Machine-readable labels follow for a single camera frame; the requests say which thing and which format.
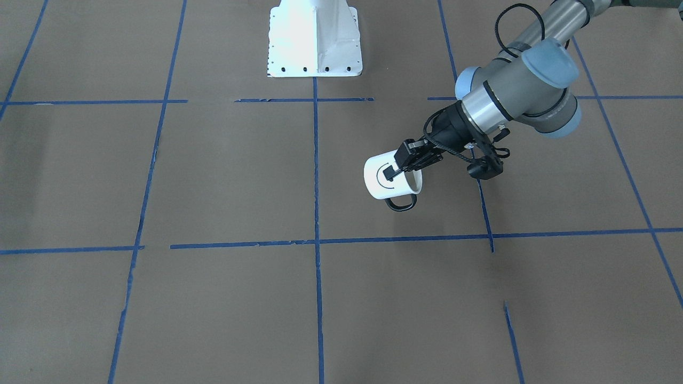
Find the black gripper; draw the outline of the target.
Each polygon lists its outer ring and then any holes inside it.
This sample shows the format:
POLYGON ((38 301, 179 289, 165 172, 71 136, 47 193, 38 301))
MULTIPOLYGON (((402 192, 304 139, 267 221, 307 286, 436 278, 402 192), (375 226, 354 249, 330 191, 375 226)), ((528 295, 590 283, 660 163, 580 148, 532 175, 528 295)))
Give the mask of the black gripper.
POLYGON ((468 172, 483 172, 483 158, 462 155, 469 143, 482 144, 482 135, 464 111, 464 104, 456 102, 432 114, 424 124, 424 134, 417 140, 407 139, 394 155, 396 166, 385 164, 382 175, 388 182, 403 172, 422 170, 442 160, 446 151, 469 163, 468 172))

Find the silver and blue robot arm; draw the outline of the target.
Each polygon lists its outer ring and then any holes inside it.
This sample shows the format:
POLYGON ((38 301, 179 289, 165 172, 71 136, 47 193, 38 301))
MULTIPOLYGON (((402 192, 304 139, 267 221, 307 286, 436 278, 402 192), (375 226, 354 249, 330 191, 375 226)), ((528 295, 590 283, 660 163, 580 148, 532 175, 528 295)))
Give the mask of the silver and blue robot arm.
POLYGON ((419 139, 407 139, 369 180, 391 185, 409 172, 442 160, 444 153, 468 163, 472 178, 488 180, 503 172, 510 153, 496 148, 505 124, 520 122, 550 138, 571 133, 581 121, 581 108, 570 90, 579 70, 566 42, 610 1, 554 1, 539 13, 515 41, 501 44, 485 67, 468 67, 456 80, 456 102, 432 114, 419 139))

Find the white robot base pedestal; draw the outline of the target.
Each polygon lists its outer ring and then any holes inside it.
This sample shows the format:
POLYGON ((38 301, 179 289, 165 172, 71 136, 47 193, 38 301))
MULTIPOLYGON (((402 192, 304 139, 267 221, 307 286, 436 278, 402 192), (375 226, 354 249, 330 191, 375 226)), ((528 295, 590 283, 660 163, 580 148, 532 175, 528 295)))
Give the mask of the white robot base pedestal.
POLYGON ((347 1, 281 1, 270 9, 267 75, 359 76, 359 15, 347 1))

